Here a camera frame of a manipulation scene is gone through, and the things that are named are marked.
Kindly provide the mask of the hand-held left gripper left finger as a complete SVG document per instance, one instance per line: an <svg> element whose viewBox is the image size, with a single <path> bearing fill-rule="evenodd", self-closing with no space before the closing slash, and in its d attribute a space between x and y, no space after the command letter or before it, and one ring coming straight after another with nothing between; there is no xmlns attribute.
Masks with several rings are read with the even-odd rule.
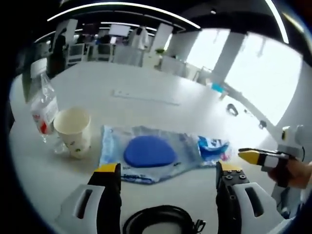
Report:
<svg viewBox="0 0 312 234"><path fill-rule="evenodd" d="M101 165L63 201L57 226L63 234L121 233L120 193L120 164Z"/></svg>

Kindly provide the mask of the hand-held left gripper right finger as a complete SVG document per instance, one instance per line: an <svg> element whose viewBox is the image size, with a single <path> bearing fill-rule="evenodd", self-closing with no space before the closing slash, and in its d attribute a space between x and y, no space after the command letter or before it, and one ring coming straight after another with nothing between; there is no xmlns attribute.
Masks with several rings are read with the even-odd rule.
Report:
<svg viewBox="0 0 312 234"><path fill-rule="evenodd" d="M276 201L243 170L216 163L219 234L267 234L278 224Z"/></svg>

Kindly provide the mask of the person's right hand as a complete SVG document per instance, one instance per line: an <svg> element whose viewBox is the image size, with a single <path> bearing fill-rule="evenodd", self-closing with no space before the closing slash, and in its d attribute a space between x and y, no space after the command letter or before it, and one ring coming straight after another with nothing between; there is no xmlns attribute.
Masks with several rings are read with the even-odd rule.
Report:
<svg viewBox="0 0 312 234"><path fill-rule="evenodd" d="M283 167L271 169L268 176L280 187L306 189L310 184L312 166L296 159L290 159Z"/></svg>

